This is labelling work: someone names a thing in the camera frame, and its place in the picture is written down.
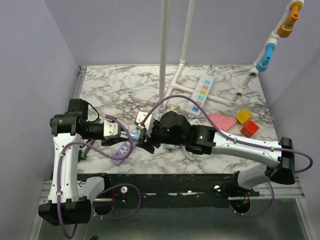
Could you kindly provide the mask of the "yellow cube socket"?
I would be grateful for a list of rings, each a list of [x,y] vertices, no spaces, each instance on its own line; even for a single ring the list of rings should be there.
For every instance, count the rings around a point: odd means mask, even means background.
[[[246,124],[248,121],[252,119],[253,115],[247,110],[242,109],[236,116],[236,120],[242,125]]]

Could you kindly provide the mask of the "purple USB power strip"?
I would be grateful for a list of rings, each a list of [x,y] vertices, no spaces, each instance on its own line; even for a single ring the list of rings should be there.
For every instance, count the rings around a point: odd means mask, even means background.
[[[116,153],[114,154],[114,157],[116,158],[122,158],[124,157],[127,152],[130,150],[130,142],[124,142],[121,147],[119,147],[119,149],[116,151]],[[116,165],[117,167],[119,167],[123,162],[125,161],[125,159],[111,159],[111,162]]]

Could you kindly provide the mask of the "white multicolour power strip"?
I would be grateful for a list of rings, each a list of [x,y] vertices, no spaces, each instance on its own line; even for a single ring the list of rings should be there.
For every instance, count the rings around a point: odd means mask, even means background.
[[[191,99],[195,101],[200,107],[202,107],[208,97],[208,94],[210,92],[210,89],[212,87],[212,84],[214,82],[215,78],[208,74],[203,74],[196,87],[195,90],[192,93]],[[185,112],[189,115],[191,118],[197,118],[199,117],[201,111],[200,109],[192,102],[188,102]]]

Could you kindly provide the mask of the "pink triangular power strip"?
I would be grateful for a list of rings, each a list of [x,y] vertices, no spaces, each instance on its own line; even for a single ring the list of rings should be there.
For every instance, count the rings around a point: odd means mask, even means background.
[[[235,118],[229,116],[214,113],[210,113],[208,116],[213,121],[213,123],[224,132],[227,132],[237,123],[237,120]]]

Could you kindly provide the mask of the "red cube socket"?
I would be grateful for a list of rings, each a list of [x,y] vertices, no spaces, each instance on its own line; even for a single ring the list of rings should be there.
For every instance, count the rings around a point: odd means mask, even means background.
[[[251,138],[259,129],[260,127],[256,123],[254,123],[252,120],[250,120],[243,126],[240,132],[246,138]]]

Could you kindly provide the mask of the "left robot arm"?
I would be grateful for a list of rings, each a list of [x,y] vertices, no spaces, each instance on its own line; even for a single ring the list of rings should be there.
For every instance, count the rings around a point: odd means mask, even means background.
[[[69,101],[68,110],[50,119],[54,143],[54,167],[47,202],[38,207],[38,215],[53,226],[89,222],[95,197],[107,197],[111,185],[102,177],[90,177],[78,189],[78,156],[83,139],[106,140],[121,135],[121,126],[113,116],[104,123],[88,120],[89,103],[80,98]]]

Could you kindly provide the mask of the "light blue charger plug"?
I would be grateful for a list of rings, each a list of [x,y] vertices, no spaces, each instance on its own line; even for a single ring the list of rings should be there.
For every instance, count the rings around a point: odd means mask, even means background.
[[[135,141],[137,141],[139,139],[139,134],[135,133],[135,132],[130,132],[130,136],[132,139],[134,139]]]

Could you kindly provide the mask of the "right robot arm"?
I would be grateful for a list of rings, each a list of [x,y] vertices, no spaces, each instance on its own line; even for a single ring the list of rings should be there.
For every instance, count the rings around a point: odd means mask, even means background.
[[[173,111],[159,120],[139,112],[135,123],[140,131],[137,146],[151,154],[161,144],[168,144],[183,146],[195,155],[228,155],[257,162],[237,173],[237,179],[230,183],[230,191],[236,196],[269,181],[282,185],[296,182],[293,143],[289,138],[262,141],[239,137],[215,127],[191,124]]]

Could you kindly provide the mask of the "white round plug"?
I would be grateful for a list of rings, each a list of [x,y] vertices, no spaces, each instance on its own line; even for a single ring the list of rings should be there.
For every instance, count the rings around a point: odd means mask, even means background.
[[[192,153],[192,152],[189,152],[186,150],[185,147],[182,148],[183,152],[184,152],[184,155],[191,161],[195,160],[196,159],[196,156]]]

